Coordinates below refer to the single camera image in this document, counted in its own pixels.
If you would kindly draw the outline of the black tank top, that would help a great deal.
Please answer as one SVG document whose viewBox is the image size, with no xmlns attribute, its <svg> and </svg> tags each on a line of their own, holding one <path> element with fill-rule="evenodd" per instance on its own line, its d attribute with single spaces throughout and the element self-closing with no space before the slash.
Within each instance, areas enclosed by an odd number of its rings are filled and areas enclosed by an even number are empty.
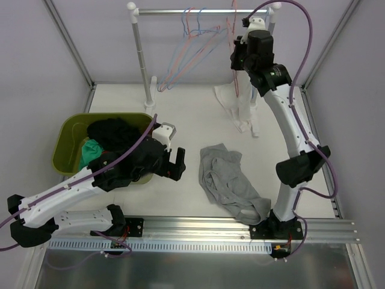
<svg viewBox="0 0 385 289">
<path fill-rule="evenodd" d="M 87 127 L 90 140 L 109 152 L 125 152 L 142 136 L 140 130 L 121 118 L 98 120 Z"/>
</svg>

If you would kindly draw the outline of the grey tank top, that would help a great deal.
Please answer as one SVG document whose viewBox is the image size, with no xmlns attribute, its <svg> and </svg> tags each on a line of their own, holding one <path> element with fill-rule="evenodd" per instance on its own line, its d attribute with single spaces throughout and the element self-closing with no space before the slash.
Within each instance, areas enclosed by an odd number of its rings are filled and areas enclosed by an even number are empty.
<svg viewBox="0 0 385 289">
<path fill-rule="evenodd" d="M 224 208 L 238 222 L 258 225 L 271 210 L 271 200 L 261 197 L 241 170 L 242 153 L 224 144 L 200 150 L 199 184 L 210 203 Z"/>
</svg>

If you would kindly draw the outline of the white tank top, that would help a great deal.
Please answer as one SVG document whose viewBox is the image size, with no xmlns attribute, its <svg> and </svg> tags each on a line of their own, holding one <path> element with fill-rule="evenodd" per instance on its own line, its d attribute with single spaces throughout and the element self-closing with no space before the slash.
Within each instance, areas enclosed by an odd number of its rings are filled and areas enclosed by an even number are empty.
<svg viewBox="0 0 385 289">
<path fill-rule="evenodd" d="M 239 97 L 235 96 L 233 82 L 214 87 L 217 100 L 224 108 L 240 133 L 250 132 L 253 138 L 260 134 L 259 118 L 256 105 L 251 105 L 251 89 L 254 88 L 250 77 L 245 71 L 237 72 L 239 84 Z"/>
</svg>

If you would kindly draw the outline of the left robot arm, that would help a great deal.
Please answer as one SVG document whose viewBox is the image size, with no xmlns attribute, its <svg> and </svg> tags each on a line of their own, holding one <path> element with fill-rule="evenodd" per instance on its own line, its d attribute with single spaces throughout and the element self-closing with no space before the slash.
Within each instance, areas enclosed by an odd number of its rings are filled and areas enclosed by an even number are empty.
<svg viewBox="0 0 385 289">
<path fill-rule="evenodd" d="M 175 163 L 171 150 L 146 137 L 127 152 L 106 152 L 71 178 L 32 197 L 14 194 L 7 199 L 15 219 L 10 224 L 12 239 L 21 247 L 35 247 L 60 233 L 102 233 L 120 237 L 128 224 L 122 209 L 110 204 L 94 211 L 68 209 L 86 199 L 127 187 L 147 175 L 180 180 L 186 169 L 185 149 L 178 148 Z"/>
</svg>

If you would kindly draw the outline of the light blue wire hanger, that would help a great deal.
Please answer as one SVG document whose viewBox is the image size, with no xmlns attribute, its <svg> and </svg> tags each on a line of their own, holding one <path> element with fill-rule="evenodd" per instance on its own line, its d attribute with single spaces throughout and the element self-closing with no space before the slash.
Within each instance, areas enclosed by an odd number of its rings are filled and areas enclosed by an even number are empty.
<svg viewBox="0 0 385 289">
<path fill-rule="evenodd" d="M 160 80 L 157 91 L 164 92 L 169 89 L 173 81 L 180 76 L 182 69 L 179 66 L 182 64 L 184 56 L 186 56 L 186 51 L 192 40 L 191 30 L 189 27 L 189 14 L 194 9 L 194 7 L 189 7 L 182 12 L 181 22 L 183 28 L 183 34 L 181 41 L 175 47 L 175 50 L 171 56 L 170 64 L 167 69 L 167 73 Z"/>
</svg>

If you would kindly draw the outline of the green tank top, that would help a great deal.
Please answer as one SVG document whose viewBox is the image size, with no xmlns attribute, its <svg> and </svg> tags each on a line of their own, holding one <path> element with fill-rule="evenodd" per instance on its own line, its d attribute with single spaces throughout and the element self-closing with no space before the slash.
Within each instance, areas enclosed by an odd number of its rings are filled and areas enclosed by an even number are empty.
<svg viewBox="0 0 385 289">
<path fill-rule="evenodd" d="M 93 139 L 87 140 L 81 148 L 81 157 L 78 169 L 82 170 L 87 167 L 93 160 L 102 155 L 103 147 Z"/>
</svg>

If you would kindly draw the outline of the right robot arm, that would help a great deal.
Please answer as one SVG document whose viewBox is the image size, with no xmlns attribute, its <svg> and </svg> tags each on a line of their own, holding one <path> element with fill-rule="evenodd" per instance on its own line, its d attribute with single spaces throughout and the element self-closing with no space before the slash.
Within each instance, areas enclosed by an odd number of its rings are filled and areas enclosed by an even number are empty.
<svg viewBox="0 0 385 289">
<path fill-rule="evenodd" d="M 309 146 L 304 132 L 292 112 L 294 102 L 289 97 L 292 80 L 282 64 L 274 62 L 273 37 L 269 31 L 257 28 L 234 41 L 231 59 L 233 70 L 243 70 L 250 82 L 270 107 L 283 134 L 289 158 L 276 164 L 281 182 L 277 202 L 267 219 L 252 227 L 251 236 L 268 239 L 301 240 L 304 237 L 300 221 L 293 213 L 298 191 L 313 178 L 330 156 L 328 146 L 317 140 Z"/>
</svg>

